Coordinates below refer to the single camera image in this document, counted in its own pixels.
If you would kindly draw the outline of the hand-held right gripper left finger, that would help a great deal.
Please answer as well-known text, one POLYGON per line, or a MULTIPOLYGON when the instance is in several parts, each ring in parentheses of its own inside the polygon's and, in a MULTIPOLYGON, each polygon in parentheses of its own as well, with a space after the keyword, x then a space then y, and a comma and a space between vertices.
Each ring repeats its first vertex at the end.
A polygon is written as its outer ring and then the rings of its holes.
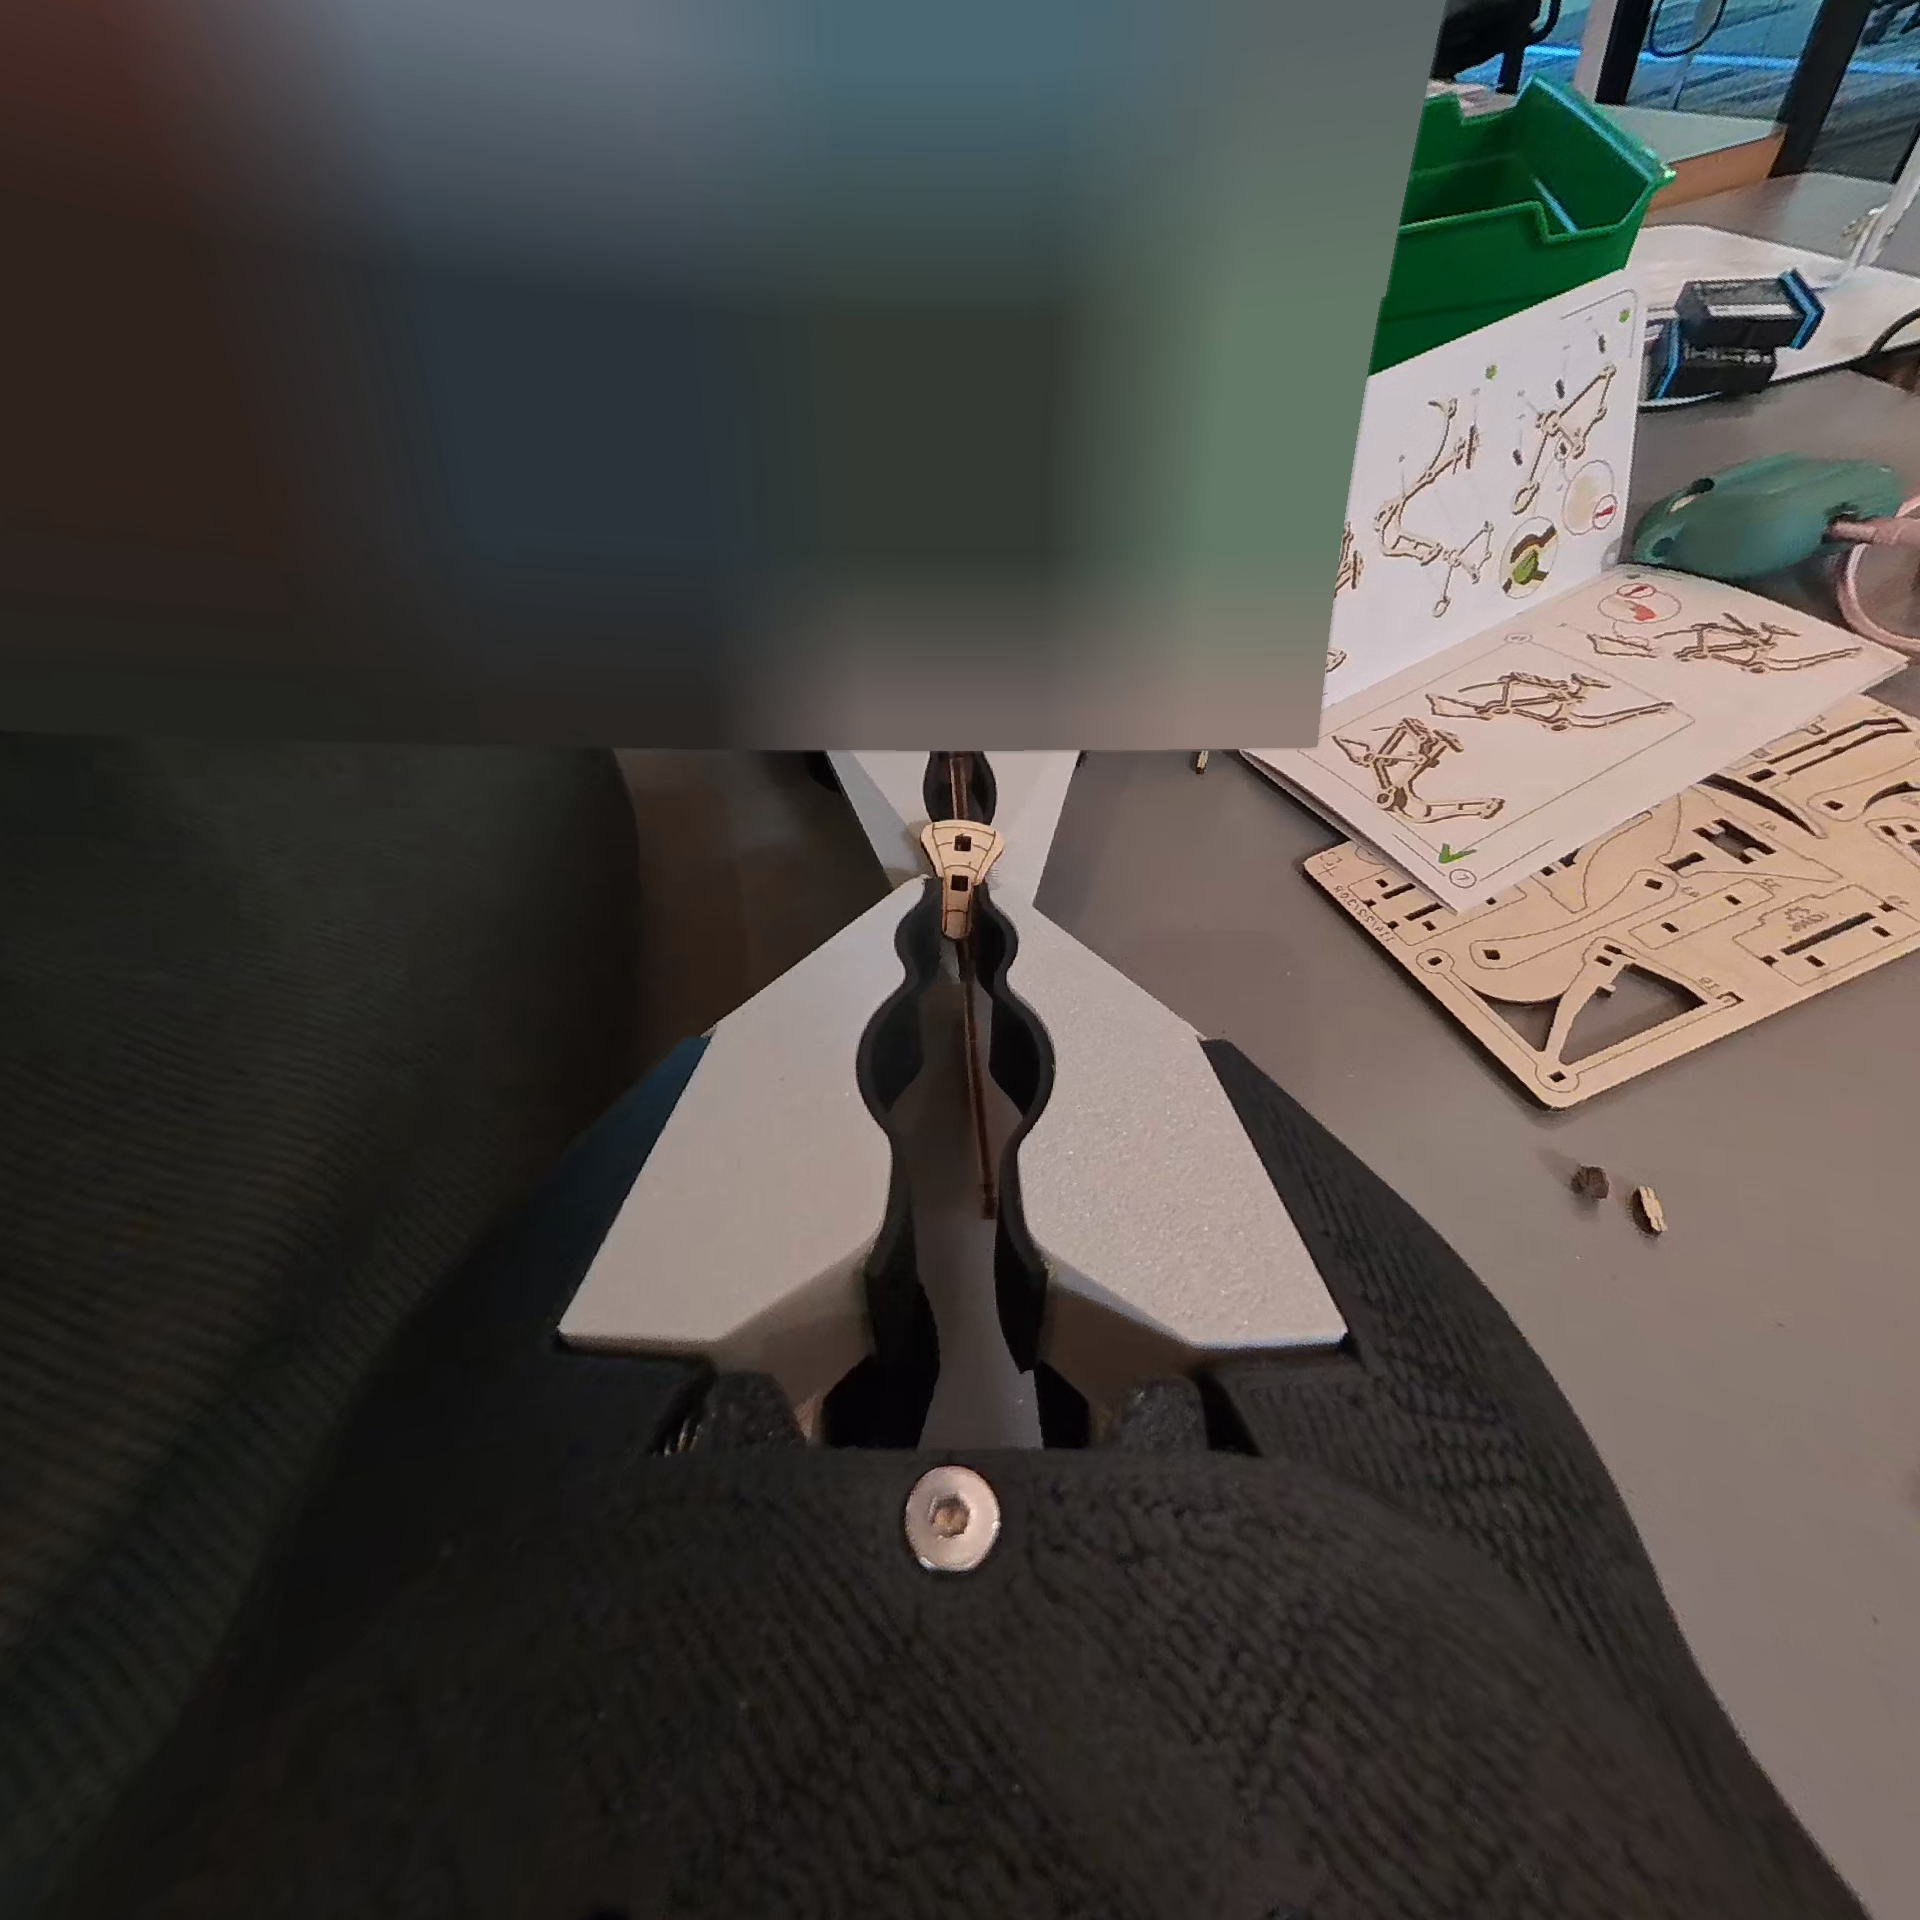
POLYGON ((581 1353, 687 1360, 816 1402, 833 1443, 917 1443, 940 1377, 899 1108, 942 978, 903 883, 723 1019, 558 1321, 581 1353))

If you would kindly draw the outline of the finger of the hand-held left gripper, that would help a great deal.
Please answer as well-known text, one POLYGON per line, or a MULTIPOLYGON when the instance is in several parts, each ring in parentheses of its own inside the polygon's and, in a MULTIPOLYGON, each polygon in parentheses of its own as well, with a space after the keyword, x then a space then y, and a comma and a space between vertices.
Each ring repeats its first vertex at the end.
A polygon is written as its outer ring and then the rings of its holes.
POLYGON ((1079 751, 990 751, 982 755, 994 782, 992 828, 1002 850, 986 879, 994 910, 1010 914, 1034 904, 1063 804, 1079 766, 1079 751))
POLYGON ((829 766, 880 867, 885 892, 931 873, 923 829, 931 754, 829 751, 829 766))

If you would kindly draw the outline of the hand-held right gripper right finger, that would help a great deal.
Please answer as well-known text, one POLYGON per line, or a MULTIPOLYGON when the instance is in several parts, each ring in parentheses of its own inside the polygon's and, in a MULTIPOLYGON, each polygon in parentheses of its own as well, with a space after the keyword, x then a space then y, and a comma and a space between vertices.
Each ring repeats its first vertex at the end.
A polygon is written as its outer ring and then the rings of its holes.
POLYGON ((1340 1346, 1200 1032, 1029 904, 978 900, 973 953, 986 1074, 1012 1108, 994 1309, 1016 1366, 1151 1381, 1340 1346))

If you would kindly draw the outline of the small wooden saddle part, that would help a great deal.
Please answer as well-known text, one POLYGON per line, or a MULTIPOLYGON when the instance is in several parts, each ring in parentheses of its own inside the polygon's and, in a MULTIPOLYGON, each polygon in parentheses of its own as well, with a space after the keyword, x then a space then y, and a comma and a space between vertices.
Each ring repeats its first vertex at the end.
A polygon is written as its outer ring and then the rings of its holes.
POLYGON ((967 946, 971 941, 975 894, 1002 849, 1004 838, 989 824, 947 820, 923 828, 923 850, 940 883, 942 934, 950 945, 967 946))

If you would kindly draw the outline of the thin wooden model piece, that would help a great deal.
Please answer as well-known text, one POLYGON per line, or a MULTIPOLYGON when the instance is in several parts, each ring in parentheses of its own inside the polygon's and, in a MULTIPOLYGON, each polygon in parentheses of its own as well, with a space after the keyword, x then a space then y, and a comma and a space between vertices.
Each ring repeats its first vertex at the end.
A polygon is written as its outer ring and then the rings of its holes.
MULTIPOLYGON (((947 782, 950 800, 950 820, 960 820, 973 800, 973 755, 947 754, 947 782)), ((982 1219, 994 1219, 994 1165, 989 1140, 984 1067, 979 1057, 979 1040, 975 1025, 975 966, 971 931, 960 930, 960 908, 948 900, 957 894, 954 880, 960 875, 943 877, 943 939, 954 953, 960 983, 960 1032, 962 1032, 962 1069, 967 1091, 967 1114, 975 1148, 978 1200, 982 1219)))

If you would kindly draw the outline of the laser-cut wooden parts sheet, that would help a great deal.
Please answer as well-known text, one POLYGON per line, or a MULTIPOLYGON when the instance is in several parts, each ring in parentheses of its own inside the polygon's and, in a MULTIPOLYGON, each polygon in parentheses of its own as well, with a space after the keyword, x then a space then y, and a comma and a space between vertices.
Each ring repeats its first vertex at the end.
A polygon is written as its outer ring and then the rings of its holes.
POLYGON ((1703 785, 1814 838, 1860 829, 1915 860, 1917 721, 1877 701, 1845 701, 1703 785))
POLYGON ((1917 946, 1915 780, 1812 822, 1703 780, 1475 908, 1345 843, 1312 886, 1483 1055, 1566 1110, 1917 946))

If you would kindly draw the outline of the person's dark sweater torso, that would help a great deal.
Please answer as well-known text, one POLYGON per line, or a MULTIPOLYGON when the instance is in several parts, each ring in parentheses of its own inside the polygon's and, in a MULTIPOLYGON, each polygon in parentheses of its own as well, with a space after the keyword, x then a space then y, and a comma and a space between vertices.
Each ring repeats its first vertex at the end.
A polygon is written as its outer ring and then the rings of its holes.
POLYGON ((5 1916, 610 1916, 608 748, 5 739, 5 1916))

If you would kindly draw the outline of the white instruction booklet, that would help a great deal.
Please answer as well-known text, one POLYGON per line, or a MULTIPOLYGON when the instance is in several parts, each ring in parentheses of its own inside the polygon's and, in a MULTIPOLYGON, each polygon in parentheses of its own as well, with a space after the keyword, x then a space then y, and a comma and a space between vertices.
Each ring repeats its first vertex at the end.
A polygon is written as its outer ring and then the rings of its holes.
POLYGON ((1641 308, 1618 273, 1368 381, 1315 742, 1243 748, 1445 908, 1902 667, 1626 559, 1641 308))

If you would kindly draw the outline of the green plastic bin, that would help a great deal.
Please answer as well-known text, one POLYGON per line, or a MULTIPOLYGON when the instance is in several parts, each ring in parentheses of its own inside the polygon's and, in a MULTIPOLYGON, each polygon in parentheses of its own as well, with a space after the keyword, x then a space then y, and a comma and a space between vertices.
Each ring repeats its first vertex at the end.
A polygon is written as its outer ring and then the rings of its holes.
POLYGON ((1571 87, 1429 98, 1372 350, 1379 374, 1612 273, 1668 167, 1571 87))

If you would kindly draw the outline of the teal rounded device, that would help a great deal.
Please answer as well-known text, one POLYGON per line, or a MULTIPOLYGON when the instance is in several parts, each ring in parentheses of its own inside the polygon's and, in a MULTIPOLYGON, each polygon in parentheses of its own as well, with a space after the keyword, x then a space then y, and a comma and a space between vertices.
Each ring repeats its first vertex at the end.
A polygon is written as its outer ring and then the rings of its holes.
POLYGON ((1624 559, 1741 586, 1850 545, 1915 542, 1915 504, 1877 465, 1773 454, 1666 493, 1624 559))

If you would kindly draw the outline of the black and blue device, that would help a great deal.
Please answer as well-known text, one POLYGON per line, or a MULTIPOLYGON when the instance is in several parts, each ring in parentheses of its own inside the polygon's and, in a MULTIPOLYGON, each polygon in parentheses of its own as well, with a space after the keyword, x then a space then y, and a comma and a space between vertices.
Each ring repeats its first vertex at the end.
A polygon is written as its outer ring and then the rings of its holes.
POLYGON ((1779 355, 1804 350, 1826 318, 1799 270, 1688 282, 1649 326, 1639 404, 1736 401, 1763 391, 1779 355))

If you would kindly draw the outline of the black table leg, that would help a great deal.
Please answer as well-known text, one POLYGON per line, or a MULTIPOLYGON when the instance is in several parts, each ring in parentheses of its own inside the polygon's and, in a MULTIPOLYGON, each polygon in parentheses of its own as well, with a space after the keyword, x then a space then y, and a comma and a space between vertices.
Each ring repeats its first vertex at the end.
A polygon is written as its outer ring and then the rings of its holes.
POLYGON ((1768 170, 1773 180, 1807 170, 1869 12, 1870 3, 1828 0, 1817 6, 1781 104, 1781 139, 1768 170))

